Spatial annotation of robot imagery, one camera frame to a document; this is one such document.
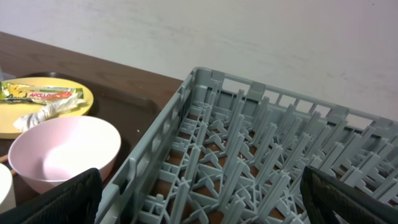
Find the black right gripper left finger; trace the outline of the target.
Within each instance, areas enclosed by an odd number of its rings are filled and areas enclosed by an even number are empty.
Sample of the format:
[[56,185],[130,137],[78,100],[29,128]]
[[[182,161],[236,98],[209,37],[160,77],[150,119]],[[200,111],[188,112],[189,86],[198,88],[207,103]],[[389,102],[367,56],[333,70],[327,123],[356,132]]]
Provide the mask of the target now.
[[94,224],[101,201],[100,172],[90,168],[1,214],[1,224]]

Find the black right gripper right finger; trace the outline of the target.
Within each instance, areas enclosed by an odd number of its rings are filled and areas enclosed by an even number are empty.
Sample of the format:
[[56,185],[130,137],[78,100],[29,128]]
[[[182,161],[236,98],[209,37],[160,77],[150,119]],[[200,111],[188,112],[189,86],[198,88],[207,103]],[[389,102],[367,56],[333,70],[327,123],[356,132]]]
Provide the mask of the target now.
[[315,167],[304,168],[300,191],[311,223],[397,224],[396,209]]

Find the pink bowl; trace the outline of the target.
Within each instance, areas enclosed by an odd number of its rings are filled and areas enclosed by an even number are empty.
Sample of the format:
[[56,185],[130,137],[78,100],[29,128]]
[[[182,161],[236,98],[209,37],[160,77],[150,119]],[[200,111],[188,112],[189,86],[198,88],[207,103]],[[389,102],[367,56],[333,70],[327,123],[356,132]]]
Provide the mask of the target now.
[[69,116],[45,121],[12,143],[8,161],[36,192],[96,168],[101,179],[110,174],[121,148],[121,135],[109,122],[92,116]]

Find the white cup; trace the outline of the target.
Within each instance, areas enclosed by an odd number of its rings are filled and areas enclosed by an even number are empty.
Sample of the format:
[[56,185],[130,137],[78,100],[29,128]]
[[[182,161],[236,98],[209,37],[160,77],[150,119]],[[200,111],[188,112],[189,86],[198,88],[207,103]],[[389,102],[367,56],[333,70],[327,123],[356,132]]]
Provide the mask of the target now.
[[16,207],[13,176],[4,164],[0,167],[0,213]]

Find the white napkin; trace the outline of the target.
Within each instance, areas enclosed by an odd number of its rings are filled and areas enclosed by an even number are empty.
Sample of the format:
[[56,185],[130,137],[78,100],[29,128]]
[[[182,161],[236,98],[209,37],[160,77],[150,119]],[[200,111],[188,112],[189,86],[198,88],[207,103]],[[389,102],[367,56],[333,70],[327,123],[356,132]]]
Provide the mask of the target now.
[[25,132],[34,126],[37,126],[44,121],[52,118],[56,118],[60,114],[69,113],[75,109],[78,109],[81,105],[84,105],[86,100],[78,98],[73,95],[67,99],[54,101],[43,108],[41,108],[36,113],[30,113],[18,118],[13,126],[21,132]]

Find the green snack wrapper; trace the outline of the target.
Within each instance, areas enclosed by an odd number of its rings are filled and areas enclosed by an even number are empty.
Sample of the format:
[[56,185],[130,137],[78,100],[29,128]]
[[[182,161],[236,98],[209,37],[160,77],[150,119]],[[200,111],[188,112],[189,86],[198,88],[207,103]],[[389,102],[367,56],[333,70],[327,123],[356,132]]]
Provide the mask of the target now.
[[84,99],[82,88],[37,86],[1,82],[1,101],[7,103],[36,103],[46,105],[76,96]]

